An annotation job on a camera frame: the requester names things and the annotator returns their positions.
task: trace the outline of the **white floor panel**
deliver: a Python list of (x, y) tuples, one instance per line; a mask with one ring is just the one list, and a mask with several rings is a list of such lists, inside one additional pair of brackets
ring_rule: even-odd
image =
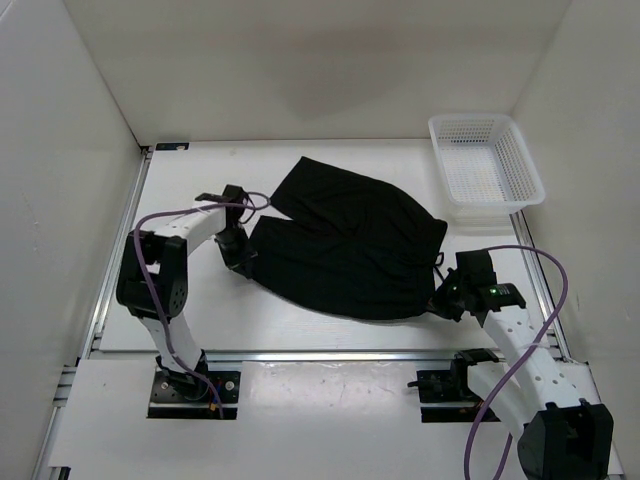
[[(435, 217), (448, 220), (446, 194), (429, 140), (209, 142), (192, 143), (185, 151), (155, 152), (137, 217), (188, 207), (199, 193), (221, 193), (227, 183), (271, 194), (302, 155), (390, 182)], [(277, 215), (273, 209), (267, 214)], [(158, 221), (149, 226), (158, 226)], [(450, 222), (442, 247), (442, 271), (455, 266), (456, 251), (515, 243), (507, 218), (503, 226), (491, 230), (461, 228)], [(518, 286), (528, 302), (532, 322), (539, 325), (541, 313), (520, 252), (495, 252), (493, 259), (499, 281)], [(226, 270), (213, 241), (189, 259), (185, 313), (196, 341), (206, 350), (455, 350), (494, 346), (472, 320), (456, 324), (425, 314), (397, 322), (362, 322), (300, 308)], [(154, 345), (145, 328), (112, 300), (100, 348), (154, 350)]]
[[(245, 363), (235, 421), (147, 419), (153, 370), (151, 359), (81, 362), (50, 465), (70, 480), (463, 478), (469, 424), (420, 422), (410, 362)], [(586, 367), (565, 372), (597, 400)], [(474, 478), (492, 478), (505, 438), (482, 425)], [(525, 478), (515, 450), (502, 478)]]

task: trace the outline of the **black shorts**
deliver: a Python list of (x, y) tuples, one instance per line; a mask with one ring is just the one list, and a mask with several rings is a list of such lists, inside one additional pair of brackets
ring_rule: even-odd
[(303, 307), (367, 320), (421, 315), (447, 224), (402, 190), (302, 157), (251, 235), (255, 281)]

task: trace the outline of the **white plastic basket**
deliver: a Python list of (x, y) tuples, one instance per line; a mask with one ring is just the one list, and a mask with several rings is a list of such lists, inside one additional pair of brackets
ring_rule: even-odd
[(507, 115), (438, 115), (429, 131), (458, 221), (487, 225), (544, 200), (527, 146)]

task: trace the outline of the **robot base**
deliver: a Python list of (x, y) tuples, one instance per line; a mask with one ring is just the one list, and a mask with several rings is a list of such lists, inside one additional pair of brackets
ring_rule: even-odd
[[(207, 377), (216, 387), (223, 404), (223, 420), (235, 420), (240, 393), (240, 372), (211, 371)], [(178, 392), (169, 382), (165, 374), (158, 370), (153, 378), (147, 418), (180, 418), (220, 420), (220, 409), (210, 408), (211, 393), (205, 391), (199, 398), (189, 398)]]

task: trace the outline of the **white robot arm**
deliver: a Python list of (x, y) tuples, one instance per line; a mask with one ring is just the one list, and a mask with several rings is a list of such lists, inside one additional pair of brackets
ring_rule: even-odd
[[(541, 335), (529, 321), (525, 301), (514, 285), (498, 284), (489, 251), (458, 252), (456, 261), (457, 270), (449, 270), (429, 310), (455, 321), (469, 312), (515, 371), (507, 377), (504, 364), (490, 351), (460, 352), (454, 359), (454, 388), (485, 400), (474, 427), (489, 402), (517, 441), (520, 464), (530, 480), (606, 478), (613, 434), (607, 408), (589, 404), (549, 351), (536, 348)], [(465, 461), (469, 455), (468, 444)]]
[[(154, 231), (140, 232), (144, 263), (156, 269), (150, 275), (167, 328), (144, 279), (135, 251), (135, 232), (129, 234), (125, 244), (116, 298), (147, 328), (160, 353), (156, 358), (158, 366), (167, 382), (185, 397), (199, 398), (206, 388), (190, 372), (205, 376), (208, 372), (205, 354), (196, 346), (183, 313), (188, 294), (187, 258), (213, 237), (226, 266), (251, 278), (256, 252), (240, 223), (248, 201), (249, 196), (242, 188), (227, 185), (222, 195), (198, 196), (189, 213)], [(215, 204), (224, 207), (211, 208)]]

